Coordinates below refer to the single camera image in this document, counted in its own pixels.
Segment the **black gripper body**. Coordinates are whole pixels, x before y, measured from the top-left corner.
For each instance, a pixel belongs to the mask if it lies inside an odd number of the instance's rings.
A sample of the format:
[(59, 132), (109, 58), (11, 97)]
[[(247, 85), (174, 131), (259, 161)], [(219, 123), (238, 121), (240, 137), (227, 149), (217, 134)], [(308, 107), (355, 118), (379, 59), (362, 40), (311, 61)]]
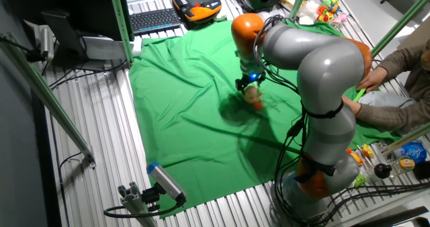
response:
[(242, 77), (239, 79), (240, 85), (250, 85), (252, 83), (256, 83), (260, 85), (264, 80), (265, 72), (261, 73), (242, 73)]

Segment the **person left hand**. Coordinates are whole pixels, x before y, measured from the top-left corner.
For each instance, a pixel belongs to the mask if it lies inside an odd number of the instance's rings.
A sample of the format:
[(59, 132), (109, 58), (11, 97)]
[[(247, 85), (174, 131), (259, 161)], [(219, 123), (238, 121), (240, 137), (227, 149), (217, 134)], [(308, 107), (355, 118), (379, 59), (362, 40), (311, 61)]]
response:
[(345, 103), (346, 105), (348, 105), (352, 109), (355, 116), (359, 113), (359, 111), (361, 109), (360, 103), (351, 100), (350, 98), (348, 98), (345, 95), (342, 96), (342, 100), (343, 100), (343, 103)]

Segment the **person right hand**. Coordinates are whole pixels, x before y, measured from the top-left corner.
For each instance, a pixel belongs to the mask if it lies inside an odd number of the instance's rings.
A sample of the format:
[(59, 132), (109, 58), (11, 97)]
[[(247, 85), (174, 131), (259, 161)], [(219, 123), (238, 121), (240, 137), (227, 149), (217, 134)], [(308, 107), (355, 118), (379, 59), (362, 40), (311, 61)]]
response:
[(364, 89), (366, 93), (373, 91), (378, 88), (387, 77), (388, 72), (386, 69), (382, 67), (377, 67), (374, 70), (370, 71), (359, 83), (356, 87), (358, 91)]

